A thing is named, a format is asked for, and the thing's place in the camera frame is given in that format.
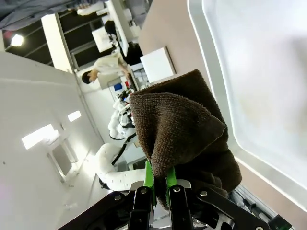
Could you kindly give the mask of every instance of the brown towel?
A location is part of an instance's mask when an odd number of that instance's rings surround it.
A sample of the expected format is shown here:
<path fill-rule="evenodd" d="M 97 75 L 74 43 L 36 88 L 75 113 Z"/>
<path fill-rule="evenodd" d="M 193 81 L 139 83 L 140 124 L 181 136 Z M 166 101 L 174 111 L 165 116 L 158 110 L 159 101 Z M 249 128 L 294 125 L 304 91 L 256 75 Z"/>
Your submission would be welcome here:
<path fill-rule="evenodd" d="M 198 70 L 138 91 L 131 107 L 140 145 L 157 179 L 156 194 L 165 207 L 165 177 L 176 177 L 227 196 L 241 182 L 228 149 L 227 126 Z"/>

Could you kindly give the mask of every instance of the black cable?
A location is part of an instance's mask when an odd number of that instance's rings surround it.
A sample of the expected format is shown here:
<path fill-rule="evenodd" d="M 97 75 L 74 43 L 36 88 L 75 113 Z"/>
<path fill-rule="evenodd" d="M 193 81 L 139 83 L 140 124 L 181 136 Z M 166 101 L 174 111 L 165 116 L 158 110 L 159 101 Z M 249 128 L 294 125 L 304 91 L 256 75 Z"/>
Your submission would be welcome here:
<path fill-rule="evenodd" d="M 119 114 L 119 116 L 118 116 L 118 123 L 121 125 L 121 123 L 120 123 L 120 118 L 121 118 L 121 116 L 122 116 L 122 114 Z"/>
<path fill-rule="evenodd" d="M 128 123 L 126 125 L 122 126 L 123 128 L 135 128 L 135 125 L 133 123 Z"/>
<path fill-rule="evenodd" d="M 125 151 L 125 149 L 126 149 L 127 144 L 128 144 L 128 143 L 131 141 L 131 139 L 134 138 L 135 136 L 136 136 L 136 133 L 130 135 L 130 136 L 127 138 L 127 140 L 125 141 L 125 143 L 124 143 L 123 146 L 121 147 L 121 149 L 120 149 L 118 155 L 117 155 L 116 158 L 112 161 L 112 165 L 114 165 L 114 164 L 118 161 L 118 159 L 121 157 L 121 155 L 123 155 L 123 153 L 124 153 L 124 151 Z"/>
<path fill-rule="evenodd" d="M 114 137 L 111 136 L 110 132 L 109 132 L 109 136 L 110 136 L 113 140 L 124 140 L 124 139 L 125 139 L 125 138 L 123 138 L 123 139 L 116 139 L 116 138 L 114 138 Z"/>

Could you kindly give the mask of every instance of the white wall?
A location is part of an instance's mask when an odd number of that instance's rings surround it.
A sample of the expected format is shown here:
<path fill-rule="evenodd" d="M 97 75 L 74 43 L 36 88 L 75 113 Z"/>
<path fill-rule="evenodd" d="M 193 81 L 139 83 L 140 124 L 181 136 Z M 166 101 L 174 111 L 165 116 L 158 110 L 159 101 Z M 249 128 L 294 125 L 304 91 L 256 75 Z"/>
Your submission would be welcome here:
<path fill-rule="evenodd" d="M 84 72 L 91 69 L 93 69 L 93 67 L 86 68 L 78 72 L 77 75 L 80 77 Z M 109 136 L 107 125 L 110 122 L 110 118 L 114 112 L 112 107 L 114 104 L 114 99 L 109 88 L 102 90 L 100 88 L 99 81 L 97 80 L 91 84 L 84 84 L 81 81 L 80 87 L 102 139 L 105 142 L 111 142 L 112 139 Z"/>
<path fill-rule="evenodd" d="M 98 176 L 93 170 L 91 158 L 83 163 L 79 173 L 72 183 L 73 187 L 67 199 L 61 207 L 56 229 L 65 225 L 112 192 L 111 190 L 101 188 Z"/>
<path fill-rule="evenodd" d="M 42 145 L 26 150 L 21 139 L 50 123 L 63 133 L 62 123 L 80 159 L 95 153 L 102 140 L 73 75 L 9 53 L 1 52 L 0 60 L 0 229 L 54 230 L 75 192 L 61 184 Z M 82 116 L 71 123 L 67 115 L 76 110 Z"/>

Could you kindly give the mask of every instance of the white panel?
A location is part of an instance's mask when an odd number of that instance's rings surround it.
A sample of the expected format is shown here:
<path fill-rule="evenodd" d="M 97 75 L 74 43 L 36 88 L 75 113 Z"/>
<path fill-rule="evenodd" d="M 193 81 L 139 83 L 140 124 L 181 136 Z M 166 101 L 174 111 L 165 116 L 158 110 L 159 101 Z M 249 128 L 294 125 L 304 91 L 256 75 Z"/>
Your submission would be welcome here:
<path fill-rule="evenodd" d="M 166 47 L 157 49 L 141 57 L 144 70 L 150 83 L 175 74 L 174 66 Z"/>
<path fill-rule="evenodd" d="M 73 75 L 9 53 L 0 52 L 0 59 L 0 229 L 54 230 L 71 194 L 46 146 L 26 150 L 22 138 L 51 124 L 67 136 L 79 159 L 95 153 L 102 141 L 86 116 Z M 82 117 L 70 122 L 67 115 L 77 110 Z"/>

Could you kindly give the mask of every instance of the ceiling light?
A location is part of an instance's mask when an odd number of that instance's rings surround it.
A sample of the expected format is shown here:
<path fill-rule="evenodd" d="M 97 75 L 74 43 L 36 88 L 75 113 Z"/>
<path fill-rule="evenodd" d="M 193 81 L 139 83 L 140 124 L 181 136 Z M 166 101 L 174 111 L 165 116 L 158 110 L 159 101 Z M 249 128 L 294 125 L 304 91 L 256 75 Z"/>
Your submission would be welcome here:
<path fill-rule="evenodd" d="M 68 114 L 67 117 L 69 119 L 70 122 L 78 119 L 81 116 L 81 113 L 79 110 L 77 110 L 76 112 L 73 112 L 72 114 Z"/>
<path fill-rule="evenodd" d="M 24 42 L 24 37 L 19 34 L 14 35 L 11 41 L 11 45 L 14 47 L 21 46 Z"/>

